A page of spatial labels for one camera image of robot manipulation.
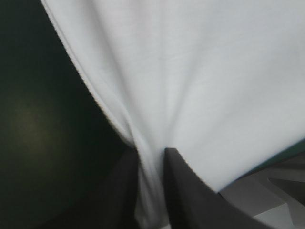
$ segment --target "white cloth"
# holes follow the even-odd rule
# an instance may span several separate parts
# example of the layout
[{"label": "white cloth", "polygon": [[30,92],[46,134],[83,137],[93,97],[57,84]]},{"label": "white cloth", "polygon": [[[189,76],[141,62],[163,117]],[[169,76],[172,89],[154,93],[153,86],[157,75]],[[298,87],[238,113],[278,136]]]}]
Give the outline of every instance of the white cloth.
[{"label": "white cloth", "polygon": [[168,223],[165,147],[219,191],[305,136],[305,1],[42,3],[94,99],[138,148],[143,229]]}]

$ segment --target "dark background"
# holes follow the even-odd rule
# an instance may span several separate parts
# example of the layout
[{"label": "dark background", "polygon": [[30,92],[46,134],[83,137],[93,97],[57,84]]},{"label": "dark background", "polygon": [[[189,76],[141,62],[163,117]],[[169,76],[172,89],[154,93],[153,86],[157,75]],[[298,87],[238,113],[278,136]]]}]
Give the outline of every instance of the dark background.
[{"label": "dark background", "polygon": [[[125,148],[41,2],[1,0],[0,228],[31,228],[63,212],[103,181]],[[264,165],[304,149],[301,142]]]}]

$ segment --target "white fabric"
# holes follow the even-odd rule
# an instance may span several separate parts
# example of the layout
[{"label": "white fabric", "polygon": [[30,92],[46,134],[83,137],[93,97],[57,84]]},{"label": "white fabric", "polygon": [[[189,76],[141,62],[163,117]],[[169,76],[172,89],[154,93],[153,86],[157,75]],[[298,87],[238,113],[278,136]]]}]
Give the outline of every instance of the white fabric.
[{"label": "white fabric", "polygon": [[136,217],[168,223],[162,153],[214,191],[305,136],[305,1],[42,0],[141,158]]}]

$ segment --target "black object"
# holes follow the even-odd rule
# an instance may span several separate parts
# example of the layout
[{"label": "black object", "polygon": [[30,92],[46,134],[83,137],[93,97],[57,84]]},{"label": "black object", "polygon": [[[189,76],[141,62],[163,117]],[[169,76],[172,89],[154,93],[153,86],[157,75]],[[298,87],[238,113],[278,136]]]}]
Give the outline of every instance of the black object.
[{"label": "black object", "polygon": [[271,229],[210,190],[175,148],[165,149],[163,178],[172,229]]}]

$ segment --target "dark green wall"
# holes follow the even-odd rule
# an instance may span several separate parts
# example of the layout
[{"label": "dark green wall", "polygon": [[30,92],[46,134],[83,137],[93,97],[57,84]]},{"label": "dark green wall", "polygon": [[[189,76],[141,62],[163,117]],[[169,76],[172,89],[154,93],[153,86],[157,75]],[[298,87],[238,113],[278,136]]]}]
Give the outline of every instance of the dark green wall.
[{"label": "dark green wall", "polygon": [[0,228],[30,228],[63,211],[124,149],[41,2],[1,0]]}]

